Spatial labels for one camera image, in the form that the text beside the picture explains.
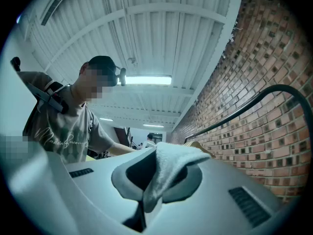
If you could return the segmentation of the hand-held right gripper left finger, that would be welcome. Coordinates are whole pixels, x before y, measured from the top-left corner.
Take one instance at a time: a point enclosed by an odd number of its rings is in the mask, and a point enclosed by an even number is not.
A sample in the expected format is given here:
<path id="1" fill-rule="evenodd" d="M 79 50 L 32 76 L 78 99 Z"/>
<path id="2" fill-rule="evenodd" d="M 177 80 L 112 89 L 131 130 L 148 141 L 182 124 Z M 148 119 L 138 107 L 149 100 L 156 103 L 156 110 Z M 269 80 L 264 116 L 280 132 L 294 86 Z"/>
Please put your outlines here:
<path id="1" fill-rule="evenodd" d="M 9 147 L 7 186 L 44 235 L 143 235 L 96 207 L 75 184 L 58 154 Z"/>

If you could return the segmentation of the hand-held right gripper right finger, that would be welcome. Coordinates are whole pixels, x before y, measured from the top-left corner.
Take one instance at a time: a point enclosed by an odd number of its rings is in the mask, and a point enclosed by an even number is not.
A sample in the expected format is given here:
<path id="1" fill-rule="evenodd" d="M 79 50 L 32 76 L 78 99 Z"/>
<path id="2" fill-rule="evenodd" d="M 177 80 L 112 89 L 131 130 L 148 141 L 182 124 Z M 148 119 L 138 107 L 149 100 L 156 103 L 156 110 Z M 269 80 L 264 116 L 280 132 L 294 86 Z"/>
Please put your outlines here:
<path id="1" fill-rule="evenodd" d="M 183 201 L 162 204 L 145 235 L 243 235 L 253 229 L 249 218 L 271 218 L 282 202 L 243 170 L 223 161 L 199 164 L 202 181 Z"/>

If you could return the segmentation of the white towel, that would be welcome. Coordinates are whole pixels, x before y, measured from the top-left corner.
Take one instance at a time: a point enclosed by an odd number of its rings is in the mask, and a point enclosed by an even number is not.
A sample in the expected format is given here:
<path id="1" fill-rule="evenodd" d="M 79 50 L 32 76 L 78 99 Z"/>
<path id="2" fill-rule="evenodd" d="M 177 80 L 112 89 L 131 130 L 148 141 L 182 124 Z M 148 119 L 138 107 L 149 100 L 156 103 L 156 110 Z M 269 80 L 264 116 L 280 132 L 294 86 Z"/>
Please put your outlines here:
<path id="1" fill-rule="evenodd" d="M 156 172 L 143 193 L 144 212 L 154 210 L 186 165 L 209 158 L 210 154 L 196 147 L 159 142 L 156 145 Z"/>

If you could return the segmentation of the black clothes rack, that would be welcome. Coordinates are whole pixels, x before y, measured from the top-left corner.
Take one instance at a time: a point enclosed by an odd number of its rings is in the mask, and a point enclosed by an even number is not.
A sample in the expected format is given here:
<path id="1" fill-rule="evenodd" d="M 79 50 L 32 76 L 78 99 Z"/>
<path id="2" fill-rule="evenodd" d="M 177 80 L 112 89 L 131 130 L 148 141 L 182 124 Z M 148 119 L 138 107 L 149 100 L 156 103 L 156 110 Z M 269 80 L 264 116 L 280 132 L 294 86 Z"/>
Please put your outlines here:
<path id="1" fill-rule="evenodd" d="M 242 105 L 239 109 L 235 110 L 233 113 L 227 115 L 226 117 L 222 118 L 218 122 L 210 125 L 209 127 L 206 127 L 205 129 L 198 131 L 194 134 L 191 134 L 187 136 L 184 139 L 184 143 L 187 143 L 189 139 L 193 139 L 201 134 L 204 134 L 208 131 L 211 131 L 217 127 L 220 127 L 221 125 L 233 120 L 234 118 L 238 117 L 245 111 L 249 110 L 253 106 L 255 106 L 257 103 L 259 103 L 264 97 L 266 97 L 268 94 L 273 93 L 273 92 L 287 92 L 291 94 L 295 100 L 301 105 L 306 124 L 308 126 L 309 130 L 309 137 L 310 141 L 313 140 L 313 113 L 310 108 L 309 103 L 307 102 L 306 98 L 299 92 L 297 89 L 289 86 L 289 85 L 272 85 L 269 86 L 268 88 L 258 92 L 256 95 L 254 95 L 252 98 L 250 98 L 244 105 Z"/>

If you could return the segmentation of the person's left forearm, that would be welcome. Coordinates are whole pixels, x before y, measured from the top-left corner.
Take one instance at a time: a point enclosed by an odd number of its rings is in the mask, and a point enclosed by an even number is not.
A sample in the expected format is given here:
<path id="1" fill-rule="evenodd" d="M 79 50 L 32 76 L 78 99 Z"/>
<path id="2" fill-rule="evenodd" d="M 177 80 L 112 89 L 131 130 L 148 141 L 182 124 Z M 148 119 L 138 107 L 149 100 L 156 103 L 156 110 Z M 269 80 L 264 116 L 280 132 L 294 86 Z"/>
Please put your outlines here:
<path id="1" fill-rule="evenodd" d="M 107 151 L 111 155 L 120 156 L 120 155 L 124 155 L 124 154 L 127 154 L 127 153 L 135 152 L 137 150 L 135 150 L 135 149 L 133 149 L 131 147 L 127 147 L 127 146 L 125 146 L 123 144 L 114 142 L 112 144 L 112 146 Z"/>

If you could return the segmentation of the row of wooden hangers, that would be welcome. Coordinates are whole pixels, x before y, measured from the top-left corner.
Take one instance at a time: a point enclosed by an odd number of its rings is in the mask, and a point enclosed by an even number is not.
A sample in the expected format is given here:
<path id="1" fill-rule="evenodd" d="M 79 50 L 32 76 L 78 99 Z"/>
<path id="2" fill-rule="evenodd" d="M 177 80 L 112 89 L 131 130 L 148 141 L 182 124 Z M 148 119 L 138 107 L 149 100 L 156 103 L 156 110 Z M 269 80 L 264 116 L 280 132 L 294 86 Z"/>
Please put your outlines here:
<path id="1" fill-rule="evenodd" d="M 207 154 L 209 154 L 212 158 L 216 158 L 216 156 L 215 156 L 213 153 L 211 153 L 211 152 L 209 152 L 208 150 L 206 150 L 205 148 L 203 148 L 203 147 L 201 146 L 201 144 L 200 144 L 198 141 L 189 141 L 189 142 L 186 142 L 186 143 L 184 144 L 184 146 L 198 148 L 198 149 L 200 149 L 203 153 L 207 153 Z"/>

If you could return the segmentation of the person's beige t-shirt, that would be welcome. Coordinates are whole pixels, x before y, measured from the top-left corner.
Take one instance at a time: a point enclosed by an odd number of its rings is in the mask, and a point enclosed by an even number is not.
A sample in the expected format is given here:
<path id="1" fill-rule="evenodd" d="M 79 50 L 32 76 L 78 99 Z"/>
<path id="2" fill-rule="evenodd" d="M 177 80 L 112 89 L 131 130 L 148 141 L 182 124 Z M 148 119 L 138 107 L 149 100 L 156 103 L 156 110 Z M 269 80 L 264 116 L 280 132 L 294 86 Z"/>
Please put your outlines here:
<path id="1" fill-rule="evenodd" d="M 46 102 L 36 106 L 24 127 L 23 135 L 38 142 L 45 151 L 60 155 L 66 164 L 84 162 L 88 150 L 102 153 L 108 150 L 113 140 L 101 127 L 96 116 L 86 104 L 74 101 L 69 85 L 53 88 L 53 80 L 43 72 L 21 71 L 18 73 L 24 84 L 31 84 L 45 92 L 54 92 L 68 106 L 62 114 Z"/>

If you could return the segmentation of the dark metal staircase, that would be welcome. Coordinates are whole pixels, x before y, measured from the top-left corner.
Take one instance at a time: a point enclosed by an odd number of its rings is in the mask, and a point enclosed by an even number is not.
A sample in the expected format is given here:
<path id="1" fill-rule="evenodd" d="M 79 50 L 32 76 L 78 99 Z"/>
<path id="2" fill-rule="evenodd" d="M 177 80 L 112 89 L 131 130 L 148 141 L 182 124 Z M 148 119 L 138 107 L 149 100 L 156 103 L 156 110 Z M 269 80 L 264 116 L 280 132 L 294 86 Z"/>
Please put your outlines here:
<path id="1" fill-rule="evenodd" d="M 131 135 L 130 127 L 114 127 L 114 130 L 120 144 L 133 147 L 133 136 Z"/>

